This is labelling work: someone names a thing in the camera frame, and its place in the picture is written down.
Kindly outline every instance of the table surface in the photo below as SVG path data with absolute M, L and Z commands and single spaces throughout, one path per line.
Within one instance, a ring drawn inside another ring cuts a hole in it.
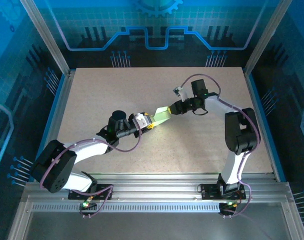
M 128 116 L 139 112 L 153 115 L 157 108 L 178 101 L 173 89 L 196 73 L 216 79 L 222 99 L 242 108 L 253 107 L 240 67 L 78 68 L 58 140 L 71 143 L 93 137 L 115 110 L 125 111 Z M 218 91 L 209 79 L 205 83 L 210 92 Z M 192 96 L 189 83 L 185 89 Z M 136 142 L 134 136 L 128 136 L 118 147 L 130 149 Z M 88 173 L 218 173 L 225 165 L 227 152 L 224 121 L 212 113 L 196 116 L 189 112 L 173 115 L 144 134 L 135 151 L 114 150 L 83 160 L 76 167 Z M 244 172 L 272 172 L 264 140 L 249 157 Z

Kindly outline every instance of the enclosure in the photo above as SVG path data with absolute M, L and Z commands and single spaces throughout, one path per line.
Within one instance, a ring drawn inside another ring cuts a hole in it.
M 262 141 L 244 169 L 254 191 L 245 214 L 273 239 L 304 239 L 304 0 L 0 0 L 0 239 L 263 239 L 242 217 L 201 210 L 195 186 L 216 180 L 227 156 L 212 113 L 172 117 L 133 153 L 78 163 L 117 186 L 82 223 L 79 202 L 29 176 L 50 140 L 92 137 L 114 110 L 154 114 L 197 73 L 255 110 Z

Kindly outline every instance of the purple cable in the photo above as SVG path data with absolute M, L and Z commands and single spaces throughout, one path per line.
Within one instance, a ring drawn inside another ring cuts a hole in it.
M 74 143 L 72 144 L 71 146 L 68 146 L 66 149 L 64 149 L 62 152 L 60 152 L 60 154 L 54 159 L 54 161 L 50 164 L 50 166 L 48 167 L 48 169 L 45 171 L 43 177 L 41 178 L 41 181 L 40 181 L 40 188 L 44 188 L 43 187 L 43 183 L 44 183 L 44 180 L 46 179 L 47 175 L 49 174 L 49 172 L 52 170 L 52 168 L 54 167 L 54 165 L 58 162 L 58 160 L 61 158 L 61 156 L 66 153 L 68 150 L 76 147 L 77 145 L 79 144 L 84 144 L 84 143 L 90 143 L 90 142 L 98 142 L 98 143 L 102 143 L 102 144 L 106 144 L 108 145 L 110 148 L 114 149 L 114 150 L 117 150 L 117 151 L 120 151 L 121 153 L 128 153 L 128 152 L 131 152 L 133 151 L 134 149 L 137 148 L 138 144 L 141 142 L 141 137 L 142 137 L 142 129 L 140 128 L 140 125 L 138 124 L 137 120 L 136 119 L 133 119 L 135 125 L 137 126 L 138 128 L 138 132 L 139 132 L 139 135 L 138 135 L 138 141 L 137 141 L 137 144 L 129 149 L 129 150 L 122 150 L 122 149 L 119 149 L 117 147 L 114 147 L 112 146 L 111 144 L 108 144 L 107 142 L 104 142 L 103 140 L 100 140 L 100 139 L 95 139 L 95 138 L 91 138 L 91 139 L 85 139 L 85 140 L 81 140 L 81 141 L 78 141 L 77 143 Z
M 220 85 L 218 84 L 218 82 L 217 82 L 215 79 L 213 79 L 211 76 L 208 76 L 208 75 L 203 74 L 203 73 L 193 74 L 193 75 L 189 76 L 189 77 L 183 82 L 183 84 L 181 85 L 181 88 L 183 87 L 183 85 L 184 85 L 189 79 L 191 79 L 192 77 L 195 77 L 195 76 L 205 76 L 205 77 L 209 78 L 210 80 L 212 80 L 212 81 L 216 84 L 216 86 L 218 87 L 218 90 L 219 90 L 218 95 L 217 95 L 218 101 L 221 102 L 222 104 L 224 104 L 224 105 L 226 105 L 226 106 L 232 108 L 232 109 L 235 109 L 235 110 L 239 111 L 239 112 L 247 119 L 247 121 L 250 123 L 250 125 L 252 126 L 252 128 L 253 128 L 253 130 L 254 130 L 254 132 L 255 132 L 255 135 L 256 135 L 257 144 L 255 145 L 255 147 L 252 148 L 252 150 L 250 150 L 249 152 L 247 152 L 247 153 L 244 154 L 244 156 L 242 157 L 240 166 L 239 166 L 239 168 L 238 168 L 238 170 L 237 170 L 237 179 L 238 179 L 238 181 L 239 181 L 241 184 L 243 184 L 243 185 L 245 185 L 245 186 L 248 187 L 248 189 L 249 189 L 249 191 L 250 191 L 250 194 L 249 194 L 248 201 L 247 201 L 247 203 L 245 204 L 244 208 L 243 208 L 242 210 L 240 210 L 238 213 L 234 213 L 234 214 L 232 215 L 232 217 L 236 217 L 237 215 L 240 215 L 242 212 L 244 212 L 244 211 L 246 210 L 246 208 L 248 207 L 248 205 L 249 205 L 249 203 L 250 203 L 250 201 L 251 201 L 251 198 L 252 198 L 252 189 L 251 189 L 251 186 L 250 186 L 249 184 L 247 184 L 247 183 L 241 181 L 241 179 L 240 179 L 240 178 L 241 178 L 241 169 L 243 169 L 243 166 L 244 166 L 244 164 L 245 164 L 245 158 L 246 158 L 246 156 L 249 155 L 249 154 L 251 154 L 253 151 L 255 151 L 255 149 L 257 148 L 257 146 L 260 144 L 260 142 L 261 142 L 260 136 L 259 136 L 259 133 L 258 133 L 258 130 L 257 130 L 255 124 L 254 124 L 253 121 L 247 116 L 246 113 L 244 113 L 244 112 L 243 112 L 241 109 L 239 109 L 238 107 L 233 106 L 233 105 L 229 104 L 228 102 L 225 102 L 224 100 L 221 100 L 221 99 L 219 98 L 219 97 L 220 97 L 220 94 L 221 94 L 221 87 L 220 87 Z
M 101 191 L 98 191 L 98 192 L 102 193 L 102 192 L 104 192 L 104 191 L 106 191 L 106 190 L 109 190 L 109 191 L 108 191 L 108 194 L 107 194 L 106 198 L 104 199 L 104 202 L 102 203 L 102 205 L 98 208 L 98 210 L 97 210 L 95 213 L 86 215 L 86 214 L 84 214 L 84 213 L 82 212 L 82 210 L 80 210 L 80 214 L 83 216 L 83 218 L 89 218 L 89 219 L 90 219 L 91 217 L 97 215 L 97 214 L 101 211 L 101 209 L 102 209 L 103 206 L 105 205 L 105 203 L 106 203 L 108 197 L 109 197 L 109 196 L 111 195 L 111 193 L 112 193 L 113 185 L 110 185 L 110 186 L 108 186 L 108 187 L 106 187 L 106 188 L 104 188 L 104 189 L 102 189 Z M 81 192 L 81 191 L 76 191 L 76 190 L 74 190 L 74 192 L 77 192 L 77 193 L 80 192 L 80 194 L 83 194 L 83 192 Z
M 227 212 L 230 212 L 230 213 L 235 213 L 235 211 L 229 210 L 229 209 L 225 209 L 224 211 L 227 211 Z M 270 240 L 273 240 L 273 238 L 272 238 L 272 237 L 271 237 L 263 228 L 261 228 L 260 225 L 259 225 L 254 219 L 252 219 L 252 218 L 249 217 L 249 216 L 246 216 L 246 215 L 243 214 L 243 213 L 239 213 L 239 214 L 240 214 L 240 216 L 242 216 L 242 217 L 248 219 L 249 221 L 251 221 L 259 230 L 262 231 L 262 233 L 263 233 L 266 237 L 268 237 Z

